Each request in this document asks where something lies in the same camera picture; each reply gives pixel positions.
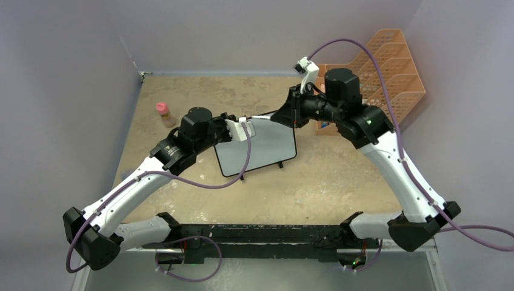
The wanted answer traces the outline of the white whiteboard with black frame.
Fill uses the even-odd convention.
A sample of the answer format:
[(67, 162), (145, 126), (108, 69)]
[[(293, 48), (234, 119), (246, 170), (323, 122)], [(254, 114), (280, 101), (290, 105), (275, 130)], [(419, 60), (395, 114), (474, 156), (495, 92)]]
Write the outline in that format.
[[(297, 156), (296, 136), (292, 128), (271, 122), (269, 119), (253, 119), (254, 135), (250, 138), (251, 153), (246, 171), (278, 165)], [(223, 142), (214, 146), (221, 173), (226, 178), (241, 172), (247, 157), (245, 141)]]

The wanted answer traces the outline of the white marker with green cap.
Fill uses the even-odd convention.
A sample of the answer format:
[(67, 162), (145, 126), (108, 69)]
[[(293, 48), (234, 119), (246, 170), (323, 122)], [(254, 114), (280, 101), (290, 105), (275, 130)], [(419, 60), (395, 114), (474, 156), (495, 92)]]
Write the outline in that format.
[(238, 118), (238, 121), (240, 123), (242, 123), (242, 122), (247, 122), (250, 119), (271, 120), (271, 116), (269, 116), (269, 115), (254, 115), (254, 116), (249, 116), (249, 117), (248, 116), (243, 116), (243, 117)]

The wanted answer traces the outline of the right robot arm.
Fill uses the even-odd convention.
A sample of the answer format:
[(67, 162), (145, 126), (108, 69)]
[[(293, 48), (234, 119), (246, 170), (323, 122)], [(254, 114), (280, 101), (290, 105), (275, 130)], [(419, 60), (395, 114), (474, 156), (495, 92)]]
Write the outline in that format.
[(455, 218), (460, 206), (445, 201), (433, 192), (426, 198), (419, 185), (428, 183), (397, 144), (397, 133), (382, 109), (362, 101), (357, 75), (345, 68), (331, 69), (324, 75), (325, 91), (289, 89), (286, 102), (271, 116), (271, 121), (290, 128), (301, 128), (309, 121), (328, 121), (378, 169), (400, 203), (398, 213), (356, 212), (341, 224), (341, 241), (354, 247), (363, 239), (391, 239), (412, 252), (426, 243)]

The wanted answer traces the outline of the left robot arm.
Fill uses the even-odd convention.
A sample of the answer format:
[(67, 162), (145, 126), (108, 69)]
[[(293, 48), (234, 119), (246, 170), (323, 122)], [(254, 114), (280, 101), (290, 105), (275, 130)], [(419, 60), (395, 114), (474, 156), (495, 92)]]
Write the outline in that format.
[(123, 220), (151, 194), (170, 181), (178, 180), (201, 189), (229, 187), (237, 178), (221, 185), (207, 185), (182, 178), (199, 154), (222, 142), (251, 137), (246, 118), (222, 113), (213, 116), (203, 107), (193, 107), (179, 126), (151, 149), (143, 162), (102, 198), (80, 210), (69, 208), (63, 214), (70, 247), (65, 259), (68, 273), (89, 267), (100, 270), (121, 252), (149, 243), (166, 248), (179, 244), (181, 232), (173, 227), (171, 216), (163, 213), (147, 221), (125, 224)]

